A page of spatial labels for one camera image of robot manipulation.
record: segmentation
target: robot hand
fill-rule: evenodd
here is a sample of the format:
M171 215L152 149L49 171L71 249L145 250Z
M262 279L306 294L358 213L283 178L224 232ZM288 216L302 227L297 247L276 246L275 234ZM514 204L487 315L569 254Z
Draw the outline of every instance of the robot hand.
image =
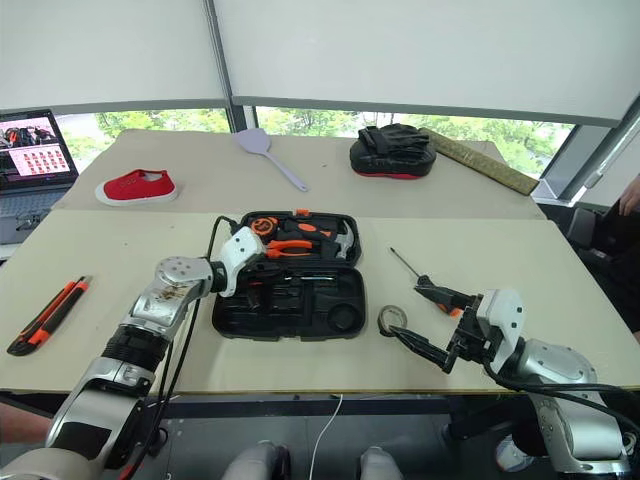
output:
M264 251L260 238L244 227L223 245L218 261L161 261L154 280L58 410L46 448L18 457L0 478L89 480L105 468L122 467L133 450L155 371L189 305L211 292L233 295L238 273Z
M620 427L611 416L616 412L607 409L598 393L617 387L595 384L593 366L570 347L520 337L525 315L517 292L490 290L470 296L433 284L419 284L415 290L448 310L463 310L447 349L407 330L406 317L392 324L381 315L381 334L398 338L446 373L462 358L483 365L499 385L527 392L551 463L559 474L630 475ZM616 418L633 424L620 414Z

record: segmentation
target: gray spatula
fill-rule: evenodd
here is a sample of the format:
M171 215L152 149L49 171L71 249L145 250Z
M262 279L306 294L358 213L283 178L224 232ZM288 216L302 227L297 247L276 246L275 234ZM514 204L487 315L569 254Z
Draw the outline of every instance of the gray spatula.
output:
M271 146L271 139L269 135L261 128L250 128L238 133L234 133L233 139L238 145L244 148L249 153L255 153L256 155L262 155L267 157L271 162L280 169L282 173L303 192L309 190L309 187L300 180L296 175L285 167L280 161L269 153L269 147Z

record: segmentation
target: green foliage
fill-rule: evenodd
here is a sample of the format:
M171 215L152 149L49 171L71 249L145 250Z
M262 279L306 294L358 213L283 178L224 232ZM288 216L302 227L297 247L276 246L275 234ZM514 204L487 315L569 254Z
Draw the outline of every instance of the green foliage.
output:
M62 137L67 144L71 158L76 164L90 163L102 151L104 151L112 141L88 136L77 136L69 131L62 131Z
M260 109L259 123L272 135L335 137L357 130L357 112L304 110L299 108Z
M96 120L100 130L113 139L128 128L229 132L227 116L222 109L108 112L97 113Z
M399 122L427 127L457 140L492 141L507 163L529 174L540 174L571 131L572 125L525 120L451 117L443 115L378 114L298 108L258 109L259 123L272 135L354 136L365 124ZM221 109L149 110L96 114L98 126L113 140L128 128L228 132ZM99 148L88 137L73 145L77 151Z
M540 174L572 125L496 118L404 115L403 123L430 128L456 140L489 140L513 168Z

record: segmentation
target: red shoe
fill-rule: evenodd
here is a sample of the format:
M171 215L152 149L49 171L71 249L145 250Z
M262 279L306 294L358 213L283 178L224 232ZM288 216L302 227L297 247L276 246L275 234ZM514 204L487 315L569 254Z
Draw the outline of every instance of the red shoe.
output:
M114 207L170 202L178 196L166 170L134 170L96 187L96 198Z

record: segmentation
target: gray pants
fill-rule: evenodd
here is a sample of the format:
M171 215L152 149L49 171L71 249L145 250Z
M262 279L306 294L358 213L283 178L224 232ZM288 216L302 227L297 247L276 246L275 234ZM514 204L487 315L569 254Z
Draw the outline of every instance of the gray pants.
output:
M227 467L222 480L269 480L277 460L273 443L260 442L244 450ZM369 447L360 457L360 480L402 480L391 455L380 447Z

